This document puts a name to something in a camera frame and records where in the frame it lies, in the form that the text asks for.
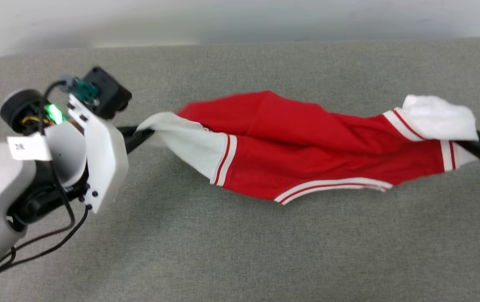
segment fabric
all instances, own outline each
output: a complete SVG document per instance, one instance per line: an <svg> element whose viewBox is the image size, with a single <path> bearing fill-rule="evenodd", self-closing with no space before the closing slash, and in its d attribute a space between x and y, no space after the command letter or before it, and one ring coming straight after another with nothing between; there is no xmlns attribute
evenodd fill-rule
<svg viewBox="0 0 480 302"><path fill-rule="evenodd" d="M359 117L403 109L407 94L436 95L471 109L480 130L480 39L19 54L0 58L0 103L94 65L134 96L116 126L193 100L272 90ZM50 101L66 109L65 94ZM0 141L7 136L0 119ZM480 162L387 193L330 190L286 206L209 185L167 148L140 146L129 164L115 202L66 245L0 275L0 302L480 302ZM71 204L78 219L83 205ZM26 238L68 222L59 209Z"/></svg>
<svg viewBox="0 0 480 302"><path fill-rule="evenodd" d="M331 189L387 191L476 158L452 140L478 140L470 109L408 96L370 118L328 113L272 91L235 94L158 113L138 130L236 193L280 204Z"/></svg>

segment red stripe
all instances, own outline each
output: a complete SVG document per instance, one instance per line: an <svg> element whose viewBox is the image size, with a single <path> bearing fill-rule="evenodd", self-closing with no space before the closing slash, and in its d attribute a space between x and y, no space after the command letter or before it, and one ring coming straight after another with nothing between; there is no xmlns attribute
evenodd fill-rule
<svg viewBox="0 0 480 302"><path fill-rule="evenodd" d="M394 112L395 115L397 115L397 118L402 122L402 124L404 124L404 126L406 126L414 135L420 137L423 140L426 140L424 137L420 136L417 132L415 132L415 130L413 130L413 128L409 127L409 125L406 123L406 121L404 121L404 119L398 114L398 112L395 109L393 109L393 112Z"/></svg>
<svg viewBox="0 0 480 302"><path fill-rule="evenodd" d="M452 141L449 142L450 145L450 157L452 159L452 170L456 170L456 159L454 158L454 147Z"/></svg>
<svg viewBox="0 0 480 302"><path fill-rule="evenodd" d="M221 168L223 167L223 164L225 163L225 159L227 158L228 155L228 148L231 146L231 137L227 134L227 149L225 151L225 155L223 156L223 159L221 160L221 164L219 164L219 169L217 170L217 175L215 176L215 182L213 184L217 184L219 180L219 174L221 174Z"/></svg>
<svg viewBox="0 0 480 302"><path fill-rule="evenodd" d="M285 201L287 201L290 197L292 197L293 195L296 195L297 193L301 193L303 191L307 191L307 190L310 190L310 189L314 189L314 188L317 188L317 187L335 187L337 185L362 185L363 187L376 187L378 188L377 186L375 185L371 185L371 184L363 184L363 183L341 183L341 184L321 184L321 185L313 185L312 187L306 187L305 189L301 189L299 191L295 191L294 193L286 196L282 201L280 201L279 203L282 204L284 203Z"/></svg>

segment white plastic casing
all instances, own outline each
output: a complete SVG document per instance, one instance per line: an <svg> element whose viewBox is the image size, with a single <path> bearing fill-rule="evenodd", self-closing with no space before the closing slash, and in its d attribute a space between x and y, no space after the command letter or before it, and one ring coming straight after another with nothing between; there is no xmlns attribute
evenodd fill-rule
<svg viewBox="0 0 480 302"><path fill-rule="evenodd" d="M128 173L125 140L115 126L94 115L72 94L69 102L74 107L69 115L84 129L90 185L85 204L92 205L96 213L114 201Z"/></svg>
<svg viewBox="0 0 480 302"><path fill-rule="evenodd" d="M63 187L71 187L85 171L85 137L70 122L50 126L44 132L59 182Z"/></svg>

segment white label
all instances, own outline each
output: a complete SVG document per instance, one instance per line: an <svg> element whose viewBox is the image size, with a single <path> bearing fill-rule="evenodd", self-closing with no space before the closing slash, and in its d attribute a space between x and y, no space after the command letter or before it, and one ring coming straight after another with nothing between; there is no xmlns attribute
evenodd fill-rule
<svg viewBox="0 0 480 302"><path fill-rule="evenodd" d="M10 154L15 160L51 161L52 153L46 138L38 132L31 136L8 136Z"/></svg>

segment black cable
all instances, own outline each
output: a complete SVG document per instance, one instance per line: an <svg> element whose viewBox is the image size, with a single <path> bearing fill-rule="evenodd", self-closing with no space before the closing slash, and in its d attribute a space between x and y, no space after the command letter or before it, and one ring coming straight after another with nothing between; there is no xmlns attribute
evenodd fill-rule
<svg viewBox="0 0 480 302"><path fill-rule="evenodd" d="M37 254L35 256L32 256L32 257L29 257L29 258L25 258L25 259L22 259L22 260L18 260L17 262L12 262L12 260L14 260L14 258L11 258L11 260L9 262L7 262L6 264L0 266L0 273L3 273L4 271L8 270L8 269L11 269L19 264L22 264L22 263L25 263L25 262L29 262L31 260L35 260L37 258L40 258L42 256L45 256L45 255L48 255L50 254L51 252L55 252L58 248L62 247L63 244L65 244L67 241L69 241L69 239L71 239L71 237L74 235L74 233L81 227L81 225L83 225L83 223L85 222L85 220L87 219L87 215L89 214L89 210L90 210L91 206L90 205L87 205L85 207L85 213L83 213L83 216L81 218L81 220L78 222L78 224L70 231L70 233L68 233L68 235L66 235L66 237L64 237L64 239L59 242L57 245L55 245L54 247L50 248L50 249L47 249L45 250L44 252L40 253L40 254Z"/></svg>
<svg viewBox="0 0 480 302"><path fill-rule="evenodd" d="M10 260L8 260L6 263L4 263L2 266L6 266L11 264L14 259L16 258L16 249L13 247L10 247Z"/></svg>
<svg viewBox="0 0 480 302"><path fill-rule="evenodd" d="M43 119L43 114L44 114L44 107L46 105L46 101L48 100L48 97L50 96L50 94L52 93L52 91L54 90L54 88L56 88L57 86L61 86L61 85L64 85L66 84L67 82L66 81L57 81L57 82L53 82L52 84L50 84L50 86L48 86L48 88L46 88L46 91L44 92L44 97L41 98L40 100L40 103L39 103L39 109L38 109L38 117L39 117L39 132L41 133L42 136L44 136L44 122L42 122L44 119ZM72 207L70 206L70 201L67 197L67 193L65 192L65 190L63 189L61 183L59 182L59 179L57 178L57 174L56 174L56 171L55 171L55 167L54 167L54 163L52 161L50 161L50 168L52 170L52 173L54 174L54 181L55 181L55 186L57 187L58 191L60 192L61 194L61 199L63 201L63 204L64 206L67 208L67 212L69 214L69 218L70 218L70 223L68 226L66 227L63 227L63 228L60 228L56 231L52 231L52 232L49 232L49 233L46 233L46 234L43 234L43 235L40 235L36 238L33 238L27 242L24 242L22 243L21 245L19 245L18 247L14 248L12 247L10 249L10 252L7 253L3 258L0 259L0 262L2 262L3 260L5 260L8 256L11 256L11 259L4 265L0 266L0 273L7 270L7 269L10 269L12 266L15 266L15 265L18 265L18 264L21 264L21 263L24 263L24 262L28 262L28 261L31 261L33 259L36 259L36 258L39 258L43 255L40 255L40 256L36 256L34 258L28 258L28 259L25 259L25 260L19 260L15 263L12 263L12 261L14 260L14 258L16 257L16 252L28 245L30 245L31 243L34 243L34 242L37 242L41 239L44 239L46 237L51 237L53 235L57 235L59 233L63 233L65 231L68 231L70 230L74 225L75 225L75 216L74 216L74 212L73 212L73 209ZM69 233L67 235L67 237L65 237L65 239L63 241L61 241L61 243L59 245L56 245L56 247L54 247L53 250L48 250L50 252L53 252L54 250L56 250L57 248L61 247L65 242L67 242L68 239L70 239L70 237L72 237L73 235L73 232L77 231L77 228L79 228L79 226L77 226L75 229L73 229L73 231L71 231L71 233Z"/></svg>
<svg viewBox="0 0 480 302"><path fill-rule="evenodd" d="M48 97L50 96L50 94L52 93L52 91L54 90L54 88L56 88L57 86L61 86L61 85L64 85L66 84L67 82L66 81L57 81L57 82L53 82L52 84L50 84L50 86L48 86L48 88L46 88L45 92L44 92L44 97L41 99L40 103L39 103L39 109L38 109L38 115L39 115L39 132L41 133L41 135L44 135L44 126L43 126L43 123L40 122L42 120L44 120L43 118L43 113L44 113L44 107L46 105L46 101L48 101ZM44 239L44 238L47 238L47 237L51 237L53 235L57 235L57 234L60 234L60 233L63 233L65 231L68 231L70 230L74 225L75 225L75 216L74 216L74 212L73 212L73 209L72 207L70 206L70 201L67 197L67 193L65 192L65 190L63 189L61 183L59 182L59 179L57 178L57 174L55 172L55 167L54 167L54 163L52 161L50 161L50 169L52 170L52 173L54 174L54 181L55 181L55 186L57 187L57 189L59 190L59 192L61 193L61 199L63 201L63 204L65 206L65 208L67 208L67 212L69 214L69 218L70 218L70 223L69 225L67 225L66 227L63 227L63 228L60 228L60 229L57 229L56 231L52 231L52 232L49 232L49 233L46 233L46 234L43 234L43 235L40 235L36 238L33 238L27 242L24 242L22 243L21 245L19 245L17 248L16 248L16 251L30 245L31 243L34 243L34 242L37 242L41 239ZM1 258L0 262L2 262L4 259L6 259L8 256L11 255L12 252L10 253L7 253L5 256L3 256L3 258Z"/></svg>

